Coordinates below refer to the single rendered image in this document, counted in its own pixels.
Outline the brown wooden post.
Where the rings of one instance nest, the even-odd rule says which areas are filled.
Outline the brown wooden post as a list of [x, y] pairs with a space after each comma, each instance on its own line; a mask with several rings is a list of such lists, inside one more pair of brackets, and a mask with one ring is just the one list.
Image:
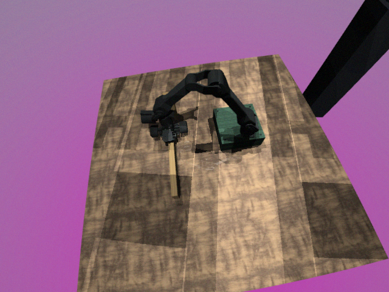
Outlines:
[[[168, 92], [164, 92], [163, 95], [167, 94]], [[177, 111], [176, 111], [176, 106], [175, 104], [171, 107], [171, 110], [174, 110], [174, 119], [178, 120], [177, 118]]]

